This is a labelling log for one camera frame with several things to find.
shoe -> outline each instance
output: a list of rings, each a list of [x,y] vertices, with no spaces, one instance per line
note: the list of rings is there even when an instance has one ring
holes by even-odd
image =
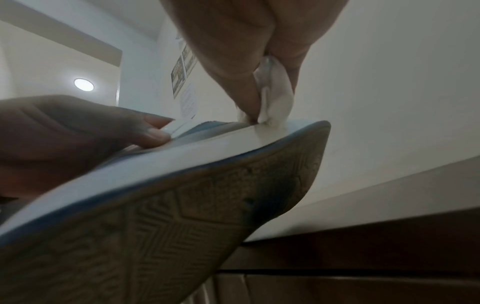
[[[0,226],[2,304],[178,303],[313,183],[328,122],[174,121]]]

round light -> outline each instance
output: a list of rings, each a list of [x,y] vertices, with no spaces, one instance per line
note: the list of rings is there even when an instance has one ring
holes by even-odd
[[[90,81],[82,78],[75,79],[73,82],[77,88],[85,92],[91,92],[94,90],[94,84]]]

ceiling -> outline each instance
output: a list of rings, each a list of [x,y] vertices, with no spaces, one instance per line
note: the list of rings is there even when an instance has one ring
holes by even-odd
[[[159,0],[85,0],[156,40],[167,16]]]
[[[0,21],[0,39],[17,96],[65,94],[114,106],[120,68]],[[84,78],[92,92],[74,86]]]

person's left hand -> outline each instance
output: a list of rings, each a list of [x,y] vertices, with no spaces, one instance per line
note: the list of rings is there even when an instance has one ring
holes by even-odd
[[[35,197],[130,144],[161,146],[170,121],[70,96],[0,101],[0,196]]]

hand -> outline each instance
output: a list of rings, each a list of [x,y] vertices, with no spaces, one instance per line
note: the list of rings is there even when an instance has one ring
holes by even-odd
[[[0,101],[0,196],[35,197],[130,144],[165,144],[170,121],[70,96]]]
[[[205,70],[255,120],[253,71],[264,54],[285,66],[295,91],[310,46],[348,0],[160,0]]]

